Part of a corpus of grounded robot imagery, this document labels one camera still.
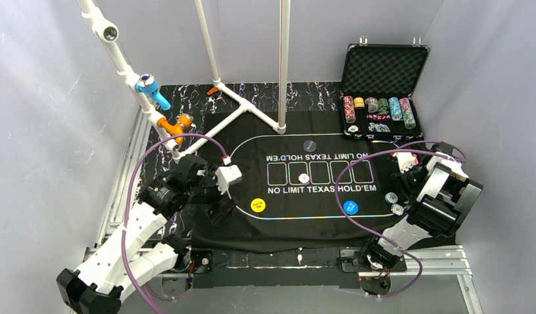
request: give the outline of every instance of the poker chip case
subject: poker chip case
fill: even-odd
[[[412,93],[422,74],[428,54],[427,46],[350,44],[341,79],[343,96],[362,97],[364,100],[369,97],[376,99],[407,97],[410,100],[416,126],[407,129],[403,120],[369,120],[366,106],[362,109],[355,108],[355,122],[347,123],[344,102],[341,99],[338,107],[345,136],[387,141],[394,139],[410,141],[422,138]],[[371,122],[384,124],[390,131],[371,131],[369,130]]]

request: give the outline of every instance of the blue pipe fitting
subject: blue pipe fitting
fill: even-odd
[[[160,85],[156,80],[154,80],[154,77],[150,74],[143,74],[139,78],[139,81],[135,84],[135,90],[144,93],[150,99],[156,101],[162,110],[166,111],[172,107],[170,103],[162,96],[160,93]]]

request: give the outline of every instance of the white wall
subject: white wall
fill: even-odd
[[[192,0],[100,0],[120,28],[136,72],[162,84],[210,84],[212,72]],[[293,0],[289,81],[341,80],[346,48],[370,43],[410,44],[424,36],[442,0]],[[224,82],[278,80],[279,1],[203,0]]]
[[[458,233],[485,313],[536,313],[536,1],[445,0],[414,100],[484,191]]]
[[[0,1],[0,313],[68,312],[137,108],[76,1]]]

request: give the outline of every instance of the black marble-pattern mat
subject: black marble-pattern mat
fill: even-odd
[[[226,86],[262,111],[278,110],[278,83],[226,84]],[[208,130],[203,129],[203,123],[207,114],[231,113],[239,106],[236,101],[220,92],[208,96],[207,92],[211,88],[210,84],[162,86],[160,92],[172,104],[172,109],[161,111],[162,114],[171,124],[176,123],[179,114],[191,114],[194,121],[187,133],[206,133]],[[335,111],[340,98],[343,96],[340,82],[289,83],[287,93],[288,111]],[[156,130],[150,128],[147,149],[158,141]],[[194,141],[195,139],[185,139],[182,151]],[[160,146],[144,161],[140,184],[149,182],[158,173],[167,171],[174,165],[171,154],[163,146]],[[176,232],[180,237],[189,237],[191,215],[192,213],[189,211],[183,210],[180,215],[177,215],[172,222],[166,224],[165,228],[159,231],[157,238],[166,236],[171,232]]]

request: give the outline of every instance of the dealer button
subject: dealer button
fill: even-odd
[[[266,203],[261,198],[255,198],[251,202],[251,209],[255,213],[260,213],[266,208]]]
[[[343,209],[347,215],[356,215],[358,213],[358,205],[354,201],[346,201],[343,204]]]

